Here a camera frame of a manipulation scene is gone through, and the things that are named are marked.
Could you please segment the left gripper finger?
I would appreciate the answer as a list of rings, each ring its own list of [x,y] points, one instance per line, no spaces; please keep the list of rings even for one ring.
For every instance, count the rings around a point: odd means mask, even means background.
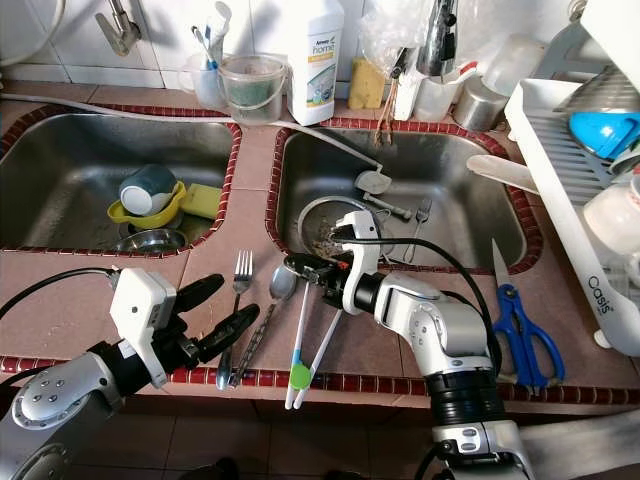
[[[233,314],[225,317],[212,329],[211,333],[196,340],[197,360],[201,364],[206,364],[212,358],[223,355],[255,323],[257,317],[259,317],[259,305],[257,303],[250,303],[250,305],[239,308]]]
[[[204,305],[225,284],[224,275],[214,273],[183,285],[175,293],[175,312],[184,314],[200,305]]]

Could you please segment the steel spoon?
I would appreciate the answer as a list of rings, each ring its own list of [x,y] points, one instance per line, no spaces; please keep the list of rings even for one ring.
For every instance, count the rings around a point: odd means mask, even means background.
[[[252,364],[253,357],[255,357],[257,351],[259,351],[262,340],[264,340],[266,332],[268,332],[268,329],[270,328],[276,306],[278,306],[283,300],[288,300],[288,298],[292,296],[294,285],[296,285],[296,278],[297,275],[293,274],[292,271],[284,265],[280,265],[279,268],[276,268],[273,275],[271,275],[269,285],[271,303],[268,307],[268,311],[266,311],[264,316],[262,316],[261,323],[257,324],[255,330],[253,330],[250,343],[248,343],[246,351],[244,351],[243,355],[239,357],[239,365],[236,367],[236,370],[232,372],[232,376],[230,376],[230,388],[237,388],[241,385],[244,375],[246,375],[246,372],[248,371],[248,366]]]

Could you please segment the steel fork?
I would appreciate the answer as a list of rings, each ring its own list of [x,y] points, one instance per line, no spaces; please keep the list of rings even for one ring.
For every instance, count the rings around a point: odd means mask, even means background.
[[[422,225],[428,221],[431,207],[433,207],[433,200],[430,197],[422,198],[419,207],[415,210],[415,229],[413,229],[412,238],[420,237]],[[407,244],[404,247],[402,261],[411,264],[413,257],[415,257],[416,248],[416,244]]]
[[[237,253],[236,268],[233,274],[233,291],[236,292],[234,297],[233,312],[239,310],[241,306],[241,296],[248,288],[251,287],[253,275],[253,252],[250,250],[241,250]],[[216,388],[225,390],[230,384],[230,371],[232,371],[232,360],[234,346],[230,346],[219,357],[218,370],[216,370]]]

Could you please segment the steel bowl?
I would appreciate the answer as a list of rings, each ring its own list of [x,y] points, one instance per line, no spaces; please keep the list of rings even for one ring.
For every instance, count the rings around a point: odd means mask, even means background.
[[[140,230],[132,236],[120,239],[116,250],[136,253],[165,253],[186,246],[186,234],[180,230],[157,228]]]

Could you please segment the white chopsticks green clip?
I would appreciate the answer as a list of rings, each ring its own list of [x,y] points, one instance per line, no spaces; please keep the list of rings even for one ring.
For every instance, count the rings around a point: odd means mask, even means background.
[[[326,329],[325,337],[321,339],[320,346],[310,365],[303,364],[302,355],[302,339],[305,334],[305,328],[308,320],[308,312],[311,306],[303,306],[300,311],[300,319],[298,319],[296,334],[294,334],[293,352],[291,358],[291,370],[289,370],[289,380],[287,390],[285,390],[284,408],[285,410],[297,410],[305,401],[308,388],[311,387],[312,381],[316,376],[316,371],[323,364],[323,358],[326,349],[332,342],[335,330],[337,330],[340,320],[343,319],[346,311],[342,306],[335,307],[334,316],[330,320],[329,328]]]

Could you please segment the yellow sponge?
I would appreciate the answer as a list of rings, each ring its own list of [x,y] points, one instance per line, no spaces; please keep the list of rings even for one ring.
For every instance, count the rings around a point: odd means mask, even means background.
[[[180,211],[195,215],[197,218],[216,220],[224,207],[221,206],[223,188],[205,186],[205,184],[188,184],[186,197],[180,202]]]

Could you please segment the blue rabbit mug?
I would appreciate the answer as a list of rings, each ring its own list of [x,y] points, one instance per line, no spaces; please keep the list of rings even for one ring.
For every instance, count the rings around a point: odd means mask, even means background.
[[[166,166],[145,164],[120,182],[118,197],[129,214],[154,215],[168,205],[177,183],[177,177]]]

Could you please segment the yellow scouring pad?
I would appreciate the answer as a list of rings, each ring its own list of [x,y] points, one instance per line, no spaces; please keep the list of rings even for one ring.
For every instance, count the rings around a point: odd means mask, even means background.
[[[364,56],[352,60],[352,76],[349,81],[349,109],[379,109],[384,104],[387,78]]]

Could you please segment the white brush holder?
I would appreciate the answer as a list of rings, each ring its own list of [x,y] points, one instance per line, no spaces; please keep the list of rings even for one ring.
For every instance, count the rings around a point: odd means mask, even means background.
[[[430,77],[417,72],[415,67],[404,68],[396,83],[393,119],[406,122],[412,116],[417,122],[442,122],[457,99],[461,83],[458,70],[443,77]]]

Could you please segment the small steel cup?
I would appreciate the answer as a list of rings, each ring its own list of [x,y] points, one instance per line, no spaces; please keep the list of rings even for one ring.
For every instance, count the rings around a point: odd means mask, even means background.
[[[467,78],[454,105],[454,123],[466,131],[494,131],[508,101],[508,95],[490,90],[480,77]]]

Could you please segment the white dish rack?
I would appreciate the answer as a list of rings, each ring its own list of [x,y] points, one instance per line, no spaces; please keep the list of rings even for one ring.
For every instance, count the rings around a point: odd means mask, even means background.
[[[576,283],[590,302],[598,329],[596,343],[622,355],[640,357],[640,278],[634,282],[618,253],[600,244],[582,219],[582,209],[605,188],[612,175],[605,163],[573,138],[566,111],[554,108],[579,83],[524,79],[506,105],[509,137],[517,143],[538,188]]]

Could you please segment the chrome filter tap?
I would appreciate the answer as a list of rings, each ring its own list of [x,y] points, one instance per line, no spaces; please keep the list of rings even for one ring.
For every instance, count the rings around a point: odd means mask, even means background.
[[[120,58],[125,58],[131,54],[133,46],[142,40],[141,28],[129,17],[123,0],[106,1],[110,6],[110,15],[97,13],[95,19],[110,49]]]

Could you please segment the white filter tube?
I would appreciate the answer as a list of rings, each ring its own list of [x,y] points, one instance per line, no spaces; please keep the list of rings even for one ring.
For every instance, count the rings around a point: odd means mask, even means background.
[[[37,20],[31,12],[35,4],[49,6],[50,15],[47,24]],[[19,22],[13,18],[19,6],[26,5],[29,10],[29,22]],[[42,51],[50,49],[52,41],[67,13],[67,0],[0,0],[0,67],[14,67],[27,63]]]

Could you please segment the white cutlery holder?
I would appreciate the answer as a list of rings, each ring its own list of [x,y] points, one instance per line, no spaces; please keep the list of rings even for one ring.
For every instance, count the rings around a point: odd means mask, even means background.
[[[640,61],[640,0],[588,0],[580,23],[614,63]]]

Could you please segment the brown stringy brush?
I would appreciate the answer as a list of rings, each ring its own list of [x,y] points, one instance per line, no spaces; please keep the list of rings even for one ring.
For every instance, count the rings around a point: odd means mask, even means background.
[[[385,100],[383,104],[383,109],[381,109],[378,123],[375,124],[374,136],[372,136],[372,145],[375,147],[390,145],[390,143],[392,143],[394,105],[396,105],[398,90],[399,86],[401,86],[401,77],[403,74],[404,72],[402,69],[393,70],[392,74],[390,74],[390,88],[387,100]]]

